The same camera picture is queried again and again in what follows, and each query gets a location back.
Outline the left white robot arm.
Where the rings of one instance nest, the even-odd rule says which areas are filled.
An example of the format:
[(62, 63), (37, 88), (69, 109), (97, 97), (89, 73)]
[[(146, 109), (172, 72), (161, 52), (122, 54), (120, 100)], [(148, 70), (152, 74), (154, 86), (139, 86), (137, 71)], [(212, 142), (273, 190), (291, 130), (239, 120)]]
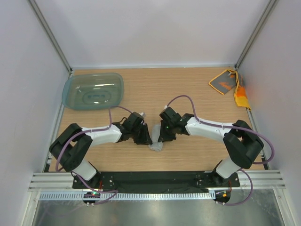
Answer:
[(73, 123), (50, 145), (49, 151), (56, 159), (57, 167), (75, 174), (77, 182), (83, 180), (87, 187), (96, 188), (102, 178), (96, 167), (85, 160), (89, 148), (130, 138), (137, 145), (152, 144), (144, 117), (137, 112), (107, 127), (84, 128)]

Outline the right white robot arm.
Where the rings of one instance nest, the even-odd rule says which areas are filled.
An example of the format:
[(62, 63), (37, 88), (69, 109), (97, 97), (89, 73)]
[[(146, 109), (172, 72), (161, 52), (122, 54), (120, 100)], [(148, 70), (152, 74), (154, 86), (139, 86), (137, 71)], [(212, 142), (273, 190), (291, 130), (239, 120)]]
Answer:
[(161, 125), (158, 141), (176, 139), (176, 135), (201, 136), (225, 145), (228, 158), (221, 160), (209, 175), (209, 183), (224, 186), (239, 169), (249, 169), (261, 150), (263, 142), (242, 120), (235, 123), (220, 123), (203, 120), (186, 113), (181, 116), (171, 107), (160, 113)]

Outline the grey panda towel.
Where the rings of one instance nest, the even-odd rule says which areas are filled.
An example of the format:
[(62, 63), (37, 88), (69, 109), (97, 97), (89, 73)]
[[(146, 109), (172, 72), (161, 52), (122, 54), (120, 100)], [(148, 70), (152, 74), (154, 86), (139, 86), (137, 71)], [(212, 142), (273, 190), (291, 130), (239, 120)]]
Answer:
[(148, 147), (155, 152), (160, 152), (163, 148), (163, 142), (158, 141), (160, 136), (160, 127), (160, 124), (156, 124), (153, 126), (151, 132), (152, 144), (148, 145)]

